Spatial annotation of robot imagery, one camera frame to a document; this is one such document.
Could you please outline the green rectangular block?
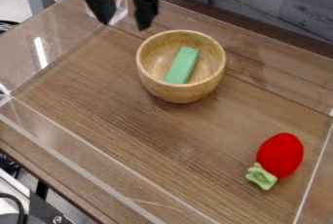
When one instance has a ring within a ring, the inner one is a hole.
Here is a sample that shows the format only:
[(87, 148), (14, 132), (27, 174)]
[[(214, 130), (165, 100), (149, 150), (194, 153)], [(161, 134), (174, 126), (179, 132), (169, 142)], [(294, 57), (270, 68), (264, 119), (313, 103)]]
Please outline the green rectangular block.
[(199, 58), (199, 51), (190, 47), (182, 47), (167, 69), (163, 81), (173, 84), (189, 82), (194, 67)]

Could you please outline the brown wooden bowl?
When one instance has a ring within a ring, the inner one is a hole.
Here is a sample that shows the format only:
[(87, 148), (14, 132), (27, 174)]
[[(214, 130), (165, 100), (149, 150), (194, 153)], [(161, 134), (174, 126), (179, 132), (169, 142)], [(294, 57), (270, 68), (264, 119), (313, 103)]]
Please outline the brown wooden bowl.
[(217, 88), (226, 66), (218, 41), (193, 30), (170, 30), (151, 36), (137, 51), (142, 84), (159, 99), (189, 103)]

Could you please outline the red plush strawberry toy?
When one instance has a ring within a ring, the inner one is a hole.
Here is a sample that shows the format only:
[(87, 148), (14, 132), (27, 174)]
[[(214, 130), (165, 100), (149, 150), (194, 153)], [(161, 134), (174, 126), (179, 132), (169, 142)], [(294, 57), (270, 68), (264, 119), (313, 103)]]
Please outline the red plush strawberry toy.
[(249, 167), (246, 179), (265, 191), (277, 181), (298, 169), (305, 156), (305, 146), (289, 132), (272, 136), (261, 145), (254, 164)]

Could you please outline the black table leg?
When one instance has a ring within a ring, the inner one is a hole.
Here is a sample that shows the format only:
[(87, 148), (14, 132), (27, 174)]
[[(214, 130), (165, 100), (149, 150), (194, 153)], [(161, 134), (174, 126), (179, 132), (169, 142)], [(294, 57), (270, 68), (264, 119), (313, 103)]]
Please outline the black table leg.
[(35, 194), (43, 199), (47, 200), (48, 195), (48, 186), (39, 181), (36, 184)]

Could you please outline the clear acrylic corner bracket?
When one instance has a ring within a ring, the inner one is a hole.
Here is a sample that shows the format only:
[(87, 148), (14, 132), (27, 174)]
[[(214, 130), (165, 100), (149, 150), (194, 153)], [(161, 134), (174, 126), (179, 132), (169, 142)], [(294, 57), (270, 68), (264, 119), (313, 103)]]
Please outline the clear acrylic corner bracket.
[(127, 16), (127, 0), (115, 0), (117, 12), (109, 25), (115, 25)]

